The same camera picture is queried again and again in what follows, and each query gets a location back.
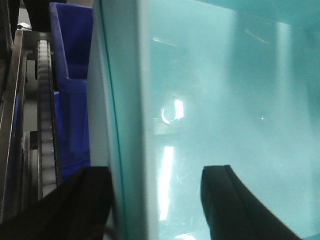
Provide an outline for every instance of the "metal frame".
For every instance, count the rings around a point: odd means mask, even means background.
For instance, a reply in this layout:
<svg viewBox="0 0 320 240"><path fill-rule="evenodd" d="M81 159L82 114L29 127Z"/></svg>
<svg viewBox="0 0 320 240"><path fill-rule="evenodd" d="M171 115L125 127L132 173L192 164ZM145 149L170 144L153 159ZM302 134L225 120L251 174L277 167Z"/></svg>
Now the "metal frame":
<svg viewBox="0 0 320 240"><path fill-rule="evenodd" d="M48 92L45 99L50 106L50 129L52 137L44 139L41 123L37 132L23 133L24 99L27 60L42 59L38 53L38 43L46 41L46 71L39 82L46 84ZM3 222L21 210L27 208L42 197L42 144L51 141L54 153L55 184L61 181L57 123L51 72L50 33L34 31L16 31L12 49L11 64L8 73L2 113L0 119L0 222ZM38 119L41 119L43 104L38 98ZM32 161L32 151L38 149L38 164Z"/></svg>

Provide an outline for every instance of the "blue plastic bin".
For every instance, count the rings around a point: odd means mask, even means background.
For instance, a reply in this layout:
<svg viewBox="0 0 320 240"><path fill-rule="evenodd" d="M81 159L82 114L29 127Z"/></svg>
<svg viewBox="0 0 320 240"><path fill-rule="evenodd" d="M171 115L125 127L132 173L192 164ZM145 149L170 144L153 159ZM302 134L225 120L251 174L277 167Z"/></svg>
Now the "blue plastic bin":
<svg viewBox="0 0 320 240"><path fill-rule="evenodd" d="M61 118L68 150L89 150L87 74L93 29L92 8L50 3Z"/></svg>
<svg viewBox="0 0 320 240"><path fill-rule="evenodd" d="M70 152L67 147L67 138L63 131L61 105L60 105L60 94L59 92L54 93L55 103L55 116L57 123L57 132L59 139L59 153L60 153L60 166L62 180L66 180L78 169L85 166L90 166L90 152Z"/></svg>

